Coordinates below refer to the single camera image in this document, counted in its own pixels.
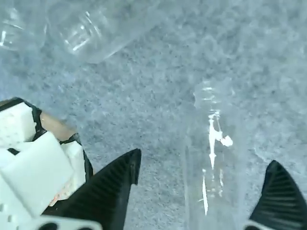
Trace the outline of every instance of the plastic bottle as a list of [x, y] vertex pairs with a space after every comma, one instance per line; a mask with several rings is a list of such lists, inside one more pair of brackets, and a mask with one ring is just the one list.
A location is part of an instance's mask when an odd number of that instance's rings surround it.
[[44, 0], [0, 0], [0, 48], [25, 51], [41, 48], [46, 38]]
[[62, 0], [48, 10], [51, 36], [69, 54], [99, 63], [187, 0]]
[[188, 230], [237, 230], [241, 174], [241, 127], [231, 96], [210, 81], [197, 85], [185, 131], [183, 158]]

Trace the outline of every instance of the white foam padding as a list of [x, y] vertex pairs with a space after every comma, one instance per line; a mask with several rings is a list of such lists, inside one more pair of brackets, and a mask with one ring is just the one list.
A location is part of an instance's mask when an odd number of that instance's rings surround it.
[[102, 230], [101, 225], [94, 221], [54, 216], [40, 216], [33, 219], [31, 222], [19, 226], [18, 230], [39, 230], [40, 227], [43, 227], [45, 224], [55, 224], [57, 228], [50, 229], [56, 230]]
[[15, 159], [15, 155], [7, 149], [0, 149], [0, 168], [9, 165]]
[[16, 230], [20, 223], [28, 222], [31, 214], [0, 173], [0, 229]]
[[34, 217], [42, 214], [73, 175], [68, 157], [51, 132], [18, 153], [0, 172]]
[[22, 142], [14, 145], [12, 148], [17, 151], [25, 151], [26, 149], [30, 148], [32, 145], [34, 145], [34, 142]]
[[20, 103], [0, 112], [0, 148], [30, 141], [35, 135], [36, 123], [32, 108]]
[[64, 200], [68, 199], [69, 196], [85, 183], [85, 166], [83, 148], [77, 141], [62, 144], [61, 147], [70, 159], [73, 168], [73, 177], [65, 186], [59, 197], [59, 200]]

